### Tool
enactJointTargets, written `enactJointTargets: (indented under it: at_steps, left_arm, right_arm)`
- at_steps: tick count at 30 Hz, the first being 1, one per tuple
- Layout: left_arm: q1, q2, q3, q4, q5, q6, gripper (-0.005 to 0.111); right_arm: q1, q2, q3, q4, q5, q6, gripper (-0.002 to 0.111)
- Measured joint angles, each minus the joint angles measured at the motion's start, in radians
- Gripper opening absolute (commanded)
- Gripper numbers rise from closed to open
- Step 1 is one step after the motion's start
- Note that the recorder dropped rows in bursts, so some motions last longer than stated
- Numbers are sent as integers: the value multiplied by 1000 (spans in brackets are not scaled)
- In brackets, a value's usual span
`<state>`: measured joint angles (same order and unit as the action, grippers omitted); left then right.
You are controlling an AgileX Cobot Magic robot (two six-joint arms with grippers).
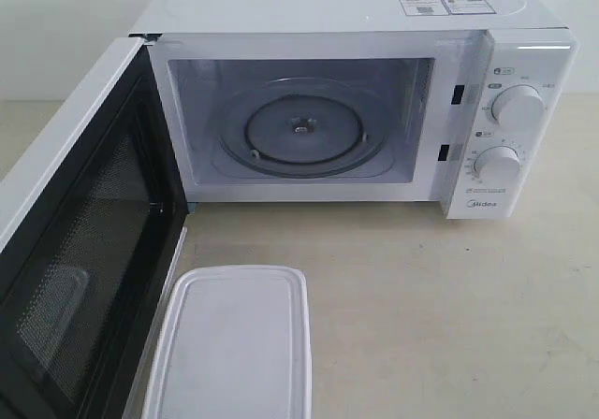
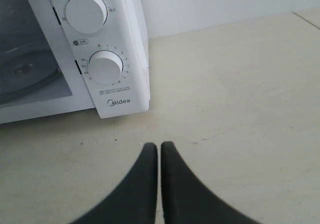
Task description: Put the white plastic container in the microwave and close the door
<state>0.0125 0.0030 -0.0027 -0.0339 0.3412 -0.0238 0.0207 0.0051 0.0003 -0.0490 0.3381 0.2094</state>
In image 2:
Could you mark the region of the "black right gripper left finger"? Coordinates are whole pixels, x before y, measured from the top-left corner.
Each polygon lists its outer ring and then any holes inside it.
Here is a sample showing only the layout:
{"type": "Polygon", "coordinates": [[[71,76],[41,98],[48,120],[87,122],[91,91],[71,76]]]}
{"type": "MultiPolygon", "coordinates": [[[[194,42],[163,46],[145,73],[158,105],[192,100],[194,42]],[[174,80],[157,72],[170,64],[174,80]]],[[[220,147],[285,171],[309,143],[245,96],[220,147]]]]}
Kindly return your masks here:
{"type": "Polygon", "coordinates": [[[74,224],[154,224],[158,196],[158,150],[146,143],[124,179],[74,224]]]}

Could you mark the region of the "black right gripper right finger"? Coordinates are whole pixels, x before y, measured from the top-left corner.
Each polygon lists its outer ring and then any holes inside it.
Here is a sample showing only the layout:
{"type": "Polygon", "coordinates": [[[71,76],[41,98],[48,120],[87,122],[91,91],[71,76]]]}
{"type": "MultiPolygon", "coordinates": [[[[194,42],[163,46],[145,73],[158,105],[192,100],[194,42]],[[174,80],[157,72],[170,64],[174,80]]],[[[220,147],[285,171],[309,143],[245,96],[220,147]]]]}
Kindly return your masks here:
{"type": "Polygon", "coordinates": [[[161,198],[166,224],[249,224],[250,218],[213,194],[172,141],[161,144],[161,198]]]}

